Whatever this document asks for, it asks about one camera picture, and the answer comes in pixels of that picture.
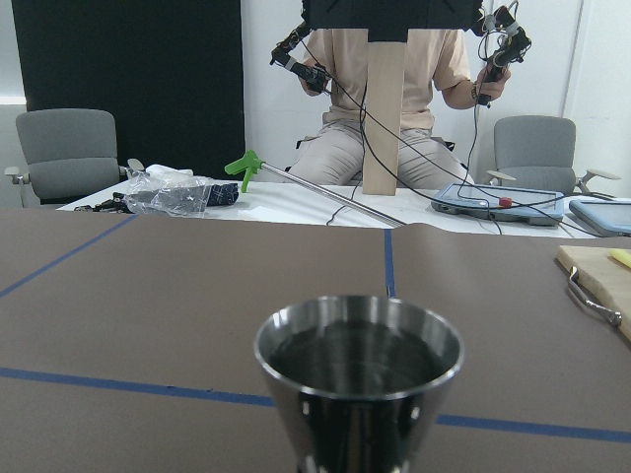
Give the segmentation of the crumpled plastic bag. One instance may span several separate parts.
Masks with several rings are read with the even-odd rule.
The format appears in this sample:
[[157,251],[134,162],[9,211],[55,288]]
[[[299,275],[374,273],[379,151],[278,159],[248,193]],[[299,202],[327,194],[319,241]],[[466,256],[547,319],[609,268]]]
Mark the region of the crumpled plastic bag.
[[227,207],[237,203],[239,185],[221,183],[196,175],[191,169],[171,169],[151,165],[137,171],[129,180],[123,202],[134,214],[166,214],[198,217],[208,207]]

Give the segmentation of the wooden plank stand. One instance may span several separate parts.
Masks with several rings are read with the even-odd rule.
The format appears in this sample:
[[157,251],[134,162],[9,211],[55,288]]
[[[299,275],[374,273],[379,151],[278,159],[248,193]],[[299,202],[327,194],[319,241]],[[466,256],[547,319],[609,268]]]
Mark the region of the wooden plank stand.
[[405,42],[368,43],[363,193],[392,196],[398,170]]

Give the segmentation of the grey office chair right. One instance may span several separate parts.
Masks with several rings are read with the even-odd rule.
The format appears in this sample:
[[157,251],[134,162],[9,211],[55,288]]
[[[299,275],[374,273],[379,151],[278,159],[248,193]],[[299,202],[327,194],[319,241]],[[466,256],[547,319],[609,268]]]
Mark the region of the grey office chair right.
[[537,189],[571,195],[590,194],[593,177],[618,180],[614,173],[588,169],[582,176],[573,170],[576,125],[562,117],[519,115],[499,119],[494,125],[495,168],[489,181],[507,187]]

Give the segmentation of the seated operator person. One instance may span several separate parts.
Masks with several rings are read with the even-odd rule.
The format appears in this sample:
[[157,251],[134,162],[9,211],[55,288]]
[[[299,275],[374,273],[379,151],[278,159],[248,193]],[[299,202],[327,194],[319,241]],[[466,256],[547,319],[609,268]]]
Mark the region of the seated operator person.
[[331,106],[316,135],[298,147],[290,174],[316,184],[346,185],[371,161],[375,145],[366,125],[377,118],[398,135],[397,177],[416,189],[440,189],[471,177],[448,148],[432,136],[429,108],[440,92],[453,109],[476,106],[479,97],[499,98],[511,76],[503,69],[491,80],[483,69],[470,76],[463,33],[458,30],[411,30],[405,56],[396,65],[394,83],[379,91],[369,59],[365,30],[317,30],[307,42],[305,64],[320,64],[331,74]]

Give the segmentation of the grey office chair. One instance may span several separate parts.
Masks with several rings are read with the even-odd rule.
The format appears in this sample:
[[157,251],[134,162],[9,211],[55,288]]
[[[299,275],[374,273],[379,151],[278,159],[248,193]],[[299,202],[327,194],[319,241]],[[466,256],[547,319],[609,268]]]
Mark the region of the grey office chair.
[[593,177],[618,180],[614,173],[588,169],[582,176],[573,170],[576,125],[562,117],[519,115],[499,119],[494,125],[495,168],[489,181],[507,187],[537,189],[571,195],[590,194]]
[[54,108],[17,116],[16,128],[27,170],[4,174],[26,202],[29,185],[43,206],[65,205],[116,185],[145,170],[137,159],[117,160],[114,116],[105,110]]

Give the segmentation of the teach pendant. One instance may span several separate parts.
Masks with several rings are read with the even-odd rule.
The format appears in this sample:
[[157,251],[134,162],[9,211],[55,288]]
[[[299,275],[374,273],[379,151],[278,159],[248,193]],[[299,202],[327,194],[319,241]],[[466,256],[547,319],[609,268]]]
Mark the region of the teach pendant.
[[556,226],[564,217],[560,192],[518,187],[451,183],[437,192],[435,211],[495,222]]
[[572,200],[569,211],[579,226],[599,237],[629,237],[630,203],[623,201]]

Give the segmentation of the bamboo cutting board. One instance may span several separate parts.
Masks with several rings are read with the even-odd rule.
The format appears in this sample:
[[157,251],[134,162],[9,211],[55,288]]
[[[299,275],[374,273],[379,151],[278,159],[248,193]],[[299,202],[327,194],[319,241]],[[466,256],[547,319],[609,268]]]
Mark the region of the bamboo cutting board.
[[570,293],[630,340],[630,268],[618,248],[561,245],[556,259],[569,273]]

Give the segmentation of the steel double jigger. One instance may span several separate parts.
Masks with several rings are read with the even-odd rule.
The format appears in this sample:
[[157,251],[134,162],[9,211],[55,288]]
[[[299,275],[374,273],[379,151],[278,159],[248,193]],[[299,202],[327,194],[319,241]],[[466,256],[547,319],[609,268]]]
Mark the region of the steel double jigger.
[[442,316],[398,299],[325,296],[286,306],[253,352],[300,472],[417,472],[464,361]]

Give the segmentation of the yellow plastic knife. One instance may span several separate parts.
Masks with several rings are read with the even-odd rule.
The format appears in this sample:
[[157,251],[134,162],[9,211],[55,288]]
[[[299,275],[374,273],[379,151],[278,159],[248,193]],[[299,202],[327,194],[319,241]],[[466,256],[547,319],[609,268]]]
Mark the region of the yellow plastic knife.
[[631,253],[623,248],[612,248],[609,256],[627,268],[631,268]]

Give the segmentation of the green handled reach grabber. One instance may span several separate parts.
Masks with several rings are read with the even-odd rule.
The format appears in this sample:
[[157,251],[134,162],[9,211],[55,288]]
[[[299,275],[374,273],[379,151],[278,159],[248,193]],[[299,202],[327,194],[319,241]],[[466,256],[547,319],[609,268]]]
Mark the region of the green handled reach grabber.
[[355,200],[342,196],[339,193],[336,193],[332,190],[329,190],[322,185],[315,184],[301,177],[294,176],[287,171],[281,170],[277,167],[271,166],[267,164],[265,161],[260,159],[255,151],[247,150],[241,158],[236,161],[233,161],[224,166],[224,171],[228,175],[237,175],[243,174],[244,178],[242,181],[242,193],[247,192],[248,184],[251,178],[257,174],[260,170],[266,170],[272,172],[280,177],[288,179],[307,190],[314,192],[318,195],[328,198],[334,202],[339,203],[340,205],[349,207],[357,212],[360,212],[366,216],[369,216],[381,223],[387,224],[392,228],[399,228],[405,226],[405,223],[388,215],[384,212],[376,210],[372,207],[369,207],[365,204],[356,202]]

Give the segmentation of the grey office chair left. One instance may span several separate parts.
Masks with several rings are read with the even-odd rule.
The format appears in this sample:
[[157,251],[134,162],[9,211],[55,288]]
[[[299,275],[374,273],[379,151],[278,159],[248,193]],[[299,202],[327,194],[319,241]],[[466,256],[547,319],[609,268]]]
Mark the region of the grey office chair left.
[[17,116],[16,128],[27,170],[4,174],[26,202],[29,185],[43,206],[65,205],[116,185],[145,170],[137,159],[117,160],[114,116],[105,110],[54,108]]

